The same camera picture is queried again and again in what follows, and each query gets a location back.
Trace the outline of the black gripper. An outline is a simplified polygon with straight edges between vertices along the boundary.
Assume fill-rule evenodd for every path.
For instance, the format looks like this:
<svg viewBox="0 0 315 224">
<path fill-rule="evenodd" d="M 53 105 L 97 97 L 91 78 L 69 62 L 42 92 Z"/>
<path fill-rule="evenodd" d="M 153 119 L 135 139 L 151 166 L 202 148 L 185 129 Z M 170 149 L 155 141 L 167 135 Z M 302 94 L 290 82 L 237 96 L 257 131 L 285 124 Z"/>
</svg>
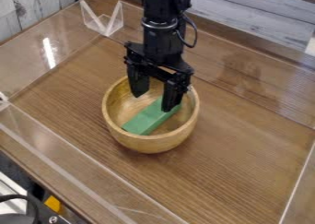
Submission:
<svg viewBox="0 0 315 224">
<path fill-rule="evenodd" d="M 183 58 L 183 47 L 194 48 L 186 42 L 186 28 L 145 29 L 142 42 L 127 41 L 125 63 L 131 92 L 139 98 L 150 90 L 150 78 L 165 82 L 162 110 L 170 112 L 182 103 L 195 73 Z"/>
</svg>

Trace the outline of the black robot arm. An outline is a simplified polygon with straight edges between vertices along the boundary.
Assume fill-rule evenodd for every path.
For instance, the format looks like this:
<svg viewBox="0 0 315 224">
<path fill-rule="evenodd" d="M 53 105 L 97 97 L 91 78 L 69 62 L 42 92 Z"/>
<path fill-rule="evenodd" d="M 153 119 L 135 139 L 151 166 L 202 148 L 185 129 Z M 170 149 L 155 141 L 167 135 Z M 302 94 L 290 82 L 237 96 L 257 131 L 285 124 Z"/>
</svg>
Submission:
<svg viewBox="0 0 315 224">
<path fill-rule="evenodd" d="M 193 4 L 191 0 L 142 0 L 142 6 L 143 42 L 125 44 L 130 87 L 138 98 L 150 90 L 150 79 L 161 80 L 165 83 L 162 110 L 170 112 L 182 103 L 195 73 L 182 58 L 183 47 L 194 48 L 198 44 L 198 32 L 193 43 L 185 40 L 186 24 L 198 29 L 186 15 Z"/>
</svg>

